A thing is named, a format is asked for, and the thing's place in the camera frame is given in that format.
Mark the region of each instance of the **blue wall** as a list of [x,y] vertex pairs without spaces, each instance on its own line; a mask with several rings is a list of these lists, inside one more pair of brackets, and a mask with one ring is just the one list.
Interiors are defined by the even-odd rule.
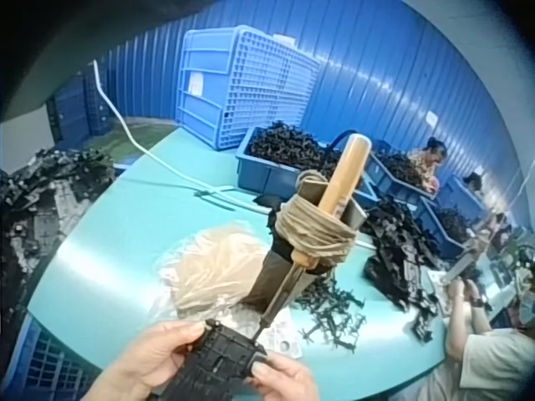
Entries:
[[[496,105],[455,47],[401,0],[221,0],[110,51],[120,111],[173,119],[184,33],[239,24],[294,37],[321,61],[303,119],[321,140],[354,128],[408,150],[434,135],[450,148],[441,180],[482,165],[502,194],[511,186],[506,198],[516,194],[523,177]],[[439,117],[434,129],[428,110]],[[525,195],[514,212],[529,221]]]

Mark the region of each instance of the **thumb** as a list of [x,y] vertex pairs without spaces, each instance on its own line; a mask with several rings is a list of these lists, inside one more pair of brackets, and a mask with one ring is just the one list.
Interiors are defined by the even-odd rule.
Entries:
[[158,351],[170,354],[181,345],[193,343],[204,333],[204,330],[204,322],[188,323],[158,332],[153,337],[153,341]]
[[298,399],[300,383],[265,363],[255,362],[252,365],[252,376],[261,385],[275,390],[283,399]]

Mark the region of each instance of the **light blue tabletop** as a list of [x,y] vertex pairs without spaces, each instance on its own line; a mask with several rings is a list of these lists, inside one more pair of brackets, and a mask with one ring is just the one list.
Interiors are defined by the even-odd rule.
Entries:
[[[235,185],[232,152],[217,153],[179,129],[153,152],[184,174],[211,185]],[[193,186],[149,157],[135,162],[89,209],[48,266],[29,311],[82,358],[104,368],[150,321],[161,293],[156,262],[178,240],[201,229],[247,221],[270,242],[267,217],[194,196]],[[232,192],[244,201],[252,195]],[[403,313],[364,278],[372,251],[355,247],[337,270],[339,285],[366,298],[367,317],[354,354],[321,339],[302,341],[303,362],[317,380],[322,400],[348,401],[393,388],[444,358],[444,323],[433,321],[430,343],[410,331],[415,311]],[[293,311],[297,328],[311,317]]]

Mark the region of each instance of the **green surface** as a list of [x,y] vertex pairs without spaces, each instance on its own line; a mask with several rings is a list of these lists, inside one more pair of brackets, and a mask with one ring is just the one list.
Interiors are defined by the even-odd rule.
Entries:
[[[150,149],[176,130],[170,124],[128,123],[134,139],[144,148]],[[106,135],[97,136],[85,144],[86,148],[94,148],[108,155],[115,163],[121,163],[131,157],[136,159],[143,155],[128,139],[123,127],[116,123]]]

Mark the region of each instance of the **white sleeve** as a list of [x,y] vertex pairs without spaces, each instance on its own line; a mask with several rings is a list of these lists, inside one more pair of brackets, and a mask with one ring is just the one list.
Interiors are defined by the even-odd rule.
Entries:
[[530,373],[535,343],[521,334],[470,335],[462,358],[460,388],[515,391]]

